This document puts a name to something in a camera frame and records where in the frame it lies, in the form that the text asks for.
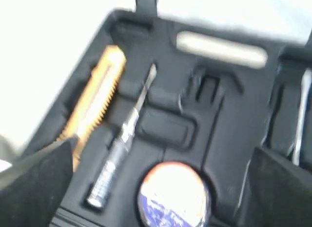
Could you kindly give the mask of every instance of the chrome tool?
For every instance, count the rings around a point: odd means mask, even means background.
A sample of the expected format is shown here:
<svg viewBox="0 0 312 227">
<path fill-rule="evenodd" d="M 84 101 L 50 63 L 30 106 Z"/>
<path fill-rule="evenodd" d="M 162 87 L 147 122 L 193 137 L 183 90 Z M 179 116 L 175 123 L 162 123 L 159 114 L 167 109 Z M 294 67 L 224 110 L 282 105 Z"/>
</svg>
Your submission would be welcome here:
<svg viewBox="0 0 312 227">
<path fill-rule="evenodd" d="M 152 64 L 149 75 L 143 86 L 142 92 L 136 105 L 132 108 L 126 121 L 122 124 L 121 131 L 114 139 L 112 148 L 100 172 L 98 179 L 93 185 L 87 203 L 97 209 L 105 207 L 113 182 L 121 168 L 123 161 L 131 150 L 132 140 L 135 134 L 135 127 L 139 119 L 139 113 L 143 106 L 146 94 L 157 74 L 155 64 Z"/>
<path fill-rule="evenodd" d="M 312 81 L 312 71 L 309 68 L 307 68 L 307 70 L 304 72 L 302 76 L 301 81 L 301 98 L 296 129 L 295 147 L 292 153 L 292 163 L 296 166 L 299 166 L 300 164 L 300 150 L 302 143 L 303 125 L 307 110 L 307 102 L 311 87 L 311 81 Z"/>
</svg>

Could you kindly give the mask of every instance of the tool case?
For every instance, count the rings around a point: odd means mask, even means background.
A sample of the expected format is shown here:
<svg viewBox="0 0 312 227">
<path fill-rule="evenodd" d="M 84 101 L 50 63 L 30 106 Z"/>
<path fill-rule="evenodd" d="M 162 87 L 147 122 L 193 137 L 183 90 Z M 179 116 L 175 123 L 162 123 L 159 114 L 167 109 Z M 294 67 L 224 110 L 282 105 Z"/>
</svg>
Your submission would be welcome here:
<svg viewBox="0 0 312 227">
<path fill-rule="evenodd" d="M 181 31 L 261 47 L 267 62 L 254 69 L 183 52 L 176 47 Z M 57 138 L 110 44 L 124 51 L 125 71 L 103 123 L 83 151 L 52 227 L 143 226 L 136 203 L 138 188 L 148 170 L 162 161 L 184 162 L 202 177 L 212 196 L 209 226 L 312 225 L 310 103 L 301 167 L 289 160 L 301 77 L 312 66 L 312 39 L 299 46 L 163 20 L 157 17 L 156 0 L 136 0 L 136 12 L 116 10 L 104 21 L 23 156 Z M 157 64 L 157 77 L 136 127 L 133 149 L 109 204 L 103 212 L 94 212 L 84 199 L 152 62 Z M 280 206 L 300 210 L 301 225 Z"/>
</svg>

